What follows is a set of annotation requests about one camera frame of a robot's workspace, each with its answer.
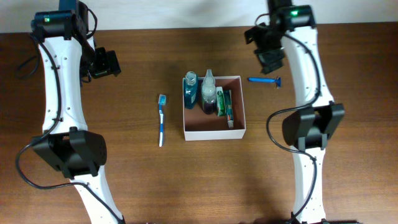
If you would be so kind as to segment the blue disposable razor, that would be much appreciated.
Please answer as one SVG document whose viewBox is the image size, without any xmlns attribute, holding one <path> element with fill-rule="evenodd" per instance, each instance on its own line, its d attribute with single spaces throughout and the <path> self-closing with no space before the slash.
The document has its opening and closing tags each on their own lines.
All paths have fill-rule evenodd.
<svg viewBox="0 0 398 224">
<path fill-rule="evenodd" d="M 282 80 L 280 77 L 277 77 L 277 78 L 249 77 L 248 81 L 255 82 L 255 83 L 274 83 L 276 85 L 276 88 L 280 88 L 282 85 Z"/>
</svg>

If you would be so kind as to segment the teal toothpaste tube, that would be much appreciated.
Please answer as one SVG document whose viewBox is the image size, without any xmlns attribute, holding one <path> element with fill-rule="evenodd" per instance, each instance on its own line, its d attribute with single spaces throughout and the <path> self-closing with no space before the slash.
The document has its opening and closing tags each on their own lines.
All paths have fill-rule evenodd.
<svg viewBox="0 0 398 224">
<path fill-rule="evenodd" d="M 224 102 L 226 107 L 226 117 L 229 129 L 234 128 L 234 118 L 233 118 L 233 107 L 232 107 L 232 98 L 231 98 L 231 90 L 224 91 Z"/>
</svg>

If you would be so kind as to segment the clear blue spray bottle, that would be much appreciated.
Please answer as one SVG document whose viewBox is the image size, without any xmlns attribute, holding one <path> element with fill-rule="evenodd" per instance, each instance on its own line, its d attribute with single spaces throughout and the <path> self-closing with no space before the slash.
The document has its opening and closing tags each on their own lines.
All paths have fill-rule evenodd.
<svg viewBox="0 0 398 224">
<path fill-rule="evenodd" d="M 216 108 L 216 85 L 212 70 L 208 69 L 201 84 L 201 105 L 205 114 L 213 114 Z"/>
</svg>

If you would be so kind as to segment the green soap box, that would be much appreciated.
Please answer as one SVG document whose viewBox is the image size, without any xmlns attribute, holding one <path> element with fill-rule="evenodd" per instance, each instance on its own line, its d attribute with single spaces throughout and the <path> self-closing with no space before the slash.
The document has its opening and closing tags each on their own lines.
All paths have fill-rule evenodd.
<svg viewBox="0 0 398 224">
<path fill-rule="evenodd" d="M 224 92 L 221 86 L 216 87 L 216 110 L 217 110 L 217 116 L 226 115 Z"/>
</svg>

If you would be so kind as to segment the teal mouthwash bottle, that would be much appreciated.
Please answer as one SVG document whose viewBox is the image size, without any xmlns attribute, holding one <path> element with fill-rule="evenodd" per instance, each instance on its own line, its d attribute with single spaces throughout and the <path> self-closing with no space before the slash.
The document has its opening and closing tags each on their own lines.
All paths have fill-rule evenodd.
<svg viewBox="0 0 398 224">
<path fill-rule="evenodd" d="M 198 77 L 194 72 L 187 72 L 184 79 L 184 105 L 192 109 L 197 102 Z"/>
</svg>

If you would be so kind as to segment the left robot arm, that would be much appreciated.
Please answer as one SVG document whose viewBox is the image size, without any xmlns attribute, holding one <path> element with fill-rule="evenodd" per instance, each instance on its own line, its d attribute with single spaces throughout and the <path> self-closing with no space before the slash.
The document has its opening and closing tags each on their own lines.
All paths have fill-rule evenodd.
<svg viewBox="0 0 398 224">
<path fill-rule="evenodd" d="M 38 12 L 32 20 L 46 105 L 43 135 L 33 138 L 31 147 L 77 189 L 92 223 L 124 223 L 106 181 L 104 137 L 88 130 L 81 103 L 82 83 L 121 72 L 115 51 L 96 47 L 92 15 L 81 1 L 60 1 L 58 10 Z"/>
</svg>

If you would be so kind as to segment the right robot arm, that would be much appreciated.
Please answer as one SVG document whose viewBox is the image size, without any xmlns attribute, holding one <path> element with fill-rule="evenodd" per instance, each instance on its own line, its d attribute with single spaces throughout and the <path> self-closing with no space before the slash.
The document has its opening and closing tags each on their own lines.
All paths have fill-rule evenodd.
<svg viewBox="0 0 398 224">
<path fill-rule="evenodd" d="M 323 74 L 318 52 L 317 23 L 312 7 L 291 0 L 267 0 L 269 23 L 255 23 L 244 35 L 268 74 L 287 58 L 295 91 L 295 106 L 272 113 L 266 123 L 282 113 L 284 145 L 294 160 L 295 202 L 287 223 L 326 223 L 322 193 L 322 169 L 328 141 L 345 115 L 335 103 Z"/>
</svg>

